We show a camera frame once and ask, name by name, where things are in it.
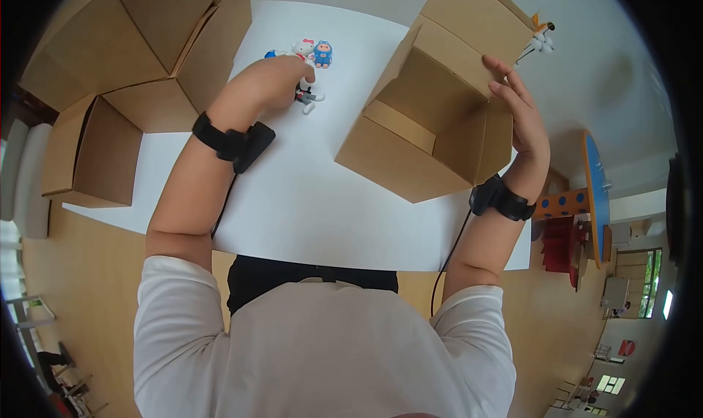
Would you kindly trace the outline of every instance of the small blue toy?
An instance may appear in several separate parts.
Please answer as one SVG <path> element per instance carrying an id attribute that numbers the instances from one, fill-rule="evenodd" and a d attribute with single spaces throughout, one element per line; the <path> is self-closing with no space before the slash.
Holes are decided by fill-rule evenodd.
<path id="1" fill-rule="evenodd" d="M 315 46 L 315 67 L 327 69 L 332 64 L 332 46 L 329 41 L 320 40 Z"/>

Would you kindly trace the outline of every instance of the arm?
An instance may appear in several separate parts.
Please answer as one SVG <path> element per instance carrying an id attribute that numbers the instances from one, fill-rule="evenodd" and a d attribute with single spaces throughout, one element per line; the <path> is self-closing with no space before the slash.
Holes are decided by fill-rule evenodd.
<path id="1" fill-rule="evenodd" d="M 507 77 L 507 85 L 491 82 L 488 86 L 513 112 L 513 147 L 518 154 L 503 182 L 527 199 L 528 204 L 533 204 L 549 170 L 547 133 L 517 72 L 494 57 L 484 56 L 484 63 L 501 79 Z M 523 226 L 524 221 L 506 219 L 492 208 L 480 217 L 472 216 L 447 266 L 442 301 L 466 287 L 498 285 Z"/>
<path id="2" fill-rule="evenodd" d="M 297 57 L 257 61 L 227 83 L 207 116 L 220 131 L 246 132 L 263 109 L 290 105 L 303 77 L 315 81 L 313 68 Z M 146 257 L 181 258 L 212 272 L 210 230 L 232 176 L 231 162 L 218 159 L 214 150 L 190 136 L 149 222 Z"/>

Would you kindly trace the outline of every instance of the gray toy figure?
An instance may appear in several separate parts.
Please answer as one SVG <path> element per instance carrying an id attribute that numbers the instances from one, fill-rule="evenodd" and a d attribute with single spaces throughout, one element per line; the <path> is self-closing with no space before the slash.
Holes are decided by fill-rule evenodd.
<path id="1" fill-rule="evenodd" d="M 298 83 L 298 85 L 295 86 L 295 100 L 302 102 L 305 105 L 305 107 L 303 107 L 303 114 L 307 115 L 313 108 L 315 108 L 315 105 L 312 102 L 324 101 L 325 96 L 321 94 L 313 95 L 312 87 L 308 87 L 307 90 L 303 90 L 300 88 L 300 83 Z"/>

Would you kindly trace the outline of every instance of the red sign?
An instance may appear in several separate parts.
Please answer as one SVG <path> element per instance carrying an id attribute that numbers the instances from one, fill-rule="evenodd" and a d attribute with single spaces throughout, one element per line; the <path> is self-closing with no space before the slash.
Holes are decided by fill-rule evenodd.
<path id="1" fill-rule="evenodd" d="M 635 342 L 631 340 L 623 340 L 620 345 L 620 351 L 618 351 L 617 354 L 624 357 L 629 357 L 633 352 L 635 352 Z"/>

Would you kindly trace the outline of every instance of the hand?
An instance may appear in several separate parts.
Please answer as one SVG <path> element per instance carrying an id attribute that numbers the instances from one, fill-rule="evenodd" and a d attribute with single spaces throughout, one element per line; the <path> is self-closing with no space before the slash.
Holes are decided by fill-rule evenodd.
<path id="1" fill-rule="evenodd" d="M 207 109 L 213 126 L 246 131 L 263 109 L 289 106 L 302 78 L 315 82 L 315 71 L 297 56 L 264 58 L 229 81 Z"/>
<path id="2" fill-rule="evenodd" d="M 503 182 L 532 204 L 537 201 L 549 171 L 549 137 L 520 75 L 495 57 L 484 55 L 483 60 L 498 80 L 507 77 L 507 84 L 491 81 L 488 88 L 504 100 L 513 113 L 513 147 L 518 154 L 503 176 Z"/>
<path id="3" fill-rule="evenodd" d="M 493 71 L 502 81 L 507 77 L 507 84 L 491 81 L 488 88 L 504 100 L 513 113 L 513 147 L 523 155 L 549 166 L 549 138 L 537 111 L 537 106 L 529 91 L 525 88 L 520 75 L 515 69 L 501 62 L 498 58 L 484 55 L 485 66 Z"/>

